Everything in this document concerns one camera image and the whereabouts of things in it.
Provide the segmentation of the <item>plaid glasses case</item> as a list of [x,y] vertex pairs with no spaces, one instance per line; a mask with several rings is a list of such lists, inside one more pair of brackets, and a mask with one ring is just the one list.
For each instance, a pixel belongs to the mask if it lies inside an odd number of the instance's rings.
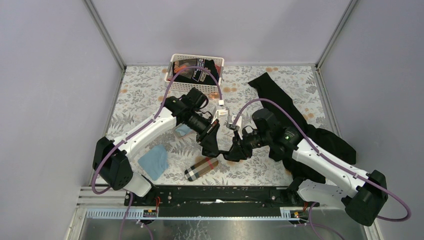
[[184,176],[189,182],[193,182],[219,165],[216,158],[204,157],[184,171]]

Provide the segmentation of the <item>pink glasses case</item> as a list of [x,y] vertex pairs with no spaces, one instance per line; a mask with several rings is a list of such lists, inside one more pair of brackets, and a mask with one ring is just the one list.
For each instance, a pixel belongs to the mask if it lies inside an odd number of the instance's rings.
[[186,124],[179,124],[178,126],[174,127],[172,131],[174,135],[179,139],[184,138],[185,136],[193,132],[193,130]]

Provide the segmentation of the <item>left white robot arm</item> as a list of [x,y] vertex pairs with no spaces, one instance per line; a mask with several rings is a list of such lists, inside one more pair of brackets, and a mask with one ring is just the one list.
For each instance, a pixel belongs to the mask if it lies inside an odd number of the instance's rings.
[[109,188],[132,192],[144,206],[152,204],[155,200],[152,183],[133,171],[130,159],[158,136],[180,124],[196,132],[196,142],[202,147],[204,155],[217,157],[220,154],[217,143],[219,120],[214,115],[209,118],[201,115],[203,105],[208,102],[207,96],[193,87],[181,97],[164,98],[157,113],[123,135],[99,139],[92,163],[94,175],[91,186],[94,193],[103,194],[103,191],[94,188],[97,176],[101,176]]

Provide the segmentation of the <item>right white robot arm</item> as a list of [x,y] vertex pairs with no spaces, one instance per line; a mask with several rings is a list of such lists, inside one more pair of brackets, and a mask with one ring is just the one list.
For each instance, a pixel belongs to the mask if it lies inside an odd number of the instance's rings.
[[356,168],[318,144],[301,135],[300,131],[284,125],[268,109],[253,113],[255,128],[247,132],[236,115],[228,116],[226,127],[234,131],[233,144],[223,156],[228,161],[246,160],[254,149],[268,146],[272,159],[292,159],[313,169],[332,181],[329,186],[311,179],[297,179],[287,191],[287,201],[299,206],[304,201],[331,204],[363,226],[371,226],[388,200],[382,191],[387,187],[386,176],[378,170],[369,173]]

